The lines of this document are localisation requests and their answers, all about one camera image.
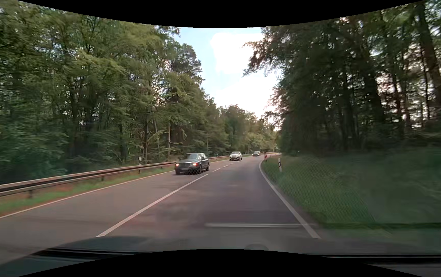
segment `black border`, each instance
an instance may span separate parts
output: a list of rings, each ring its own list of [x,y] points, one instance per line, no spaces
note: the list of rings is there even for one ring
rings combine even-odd
[[[300,1],[300,2],[145,2],[145,1],[49,1],[29,0],[45,7],[90,16],[193,28],[250,28],[320,21],[416,1]]]

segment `windshield wiper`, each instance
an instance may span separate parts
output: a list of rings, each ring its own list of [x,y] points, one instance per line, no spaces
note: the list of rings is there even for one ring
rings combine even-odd
[[[105,258],[120,257],[125,255],[135,255],[135,254],[153,253],[153,252],[155,251],[110,251],[110,250],[52,248],[52,249],[45,249],[36,252],[31,256],[99,260]]]

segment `grassy embankment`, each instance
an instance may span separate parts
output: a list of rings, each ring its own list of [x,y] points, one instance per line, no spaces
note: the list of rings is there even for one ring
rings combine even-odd
[[[322,227],[441,250],[441,148],[281,162],[282,173],[276,158],[263,169]]]

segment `white suv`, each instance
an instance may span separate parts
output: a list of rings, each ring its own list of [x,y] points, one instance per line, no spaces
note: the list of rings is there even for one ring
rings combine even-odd
[[[232,160],[242,161],[242,154],[241,154],[241,152],[238,152],[238,151],[232,152],[230,154],[230,156],[229,156],[229,160],[230,161],[232,161]]]

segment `white cloud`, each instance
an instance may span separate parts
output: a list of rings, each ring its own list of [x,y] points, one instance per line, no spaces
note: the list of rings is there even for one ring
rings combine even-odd
[[[251,47],[242,46],[248,41],[259,41],[262,38],[262,34],[215,34],[210,45],[216,58],[217,73],[240,75],[248,66],[248,60],[253,54]],[[268,106],[268,101],[276,83],[275,74],[265,77],[261,71],[240,78],[236,83],[215,91],[212,96],[215,97],[217,105],[237,104],[240,108],[261,117],[265,111],[274,110],[274,107]]]
[[[220,106],[237,104],[240,108],[251,111],[261,117],[265,111],[273,110],[268,105],[272,96],[273,86],[277,83],[276,76],[267,77],[262,72],[243,77],[238,82],[215,92],[215,102]]]
[[[217,33],[213,35],[210,45],[217,60],[216,71],[225,74],[242,73],[253,54],[251,47],[243,47],[248,41],[259,41],[262,34],[229,34]]]

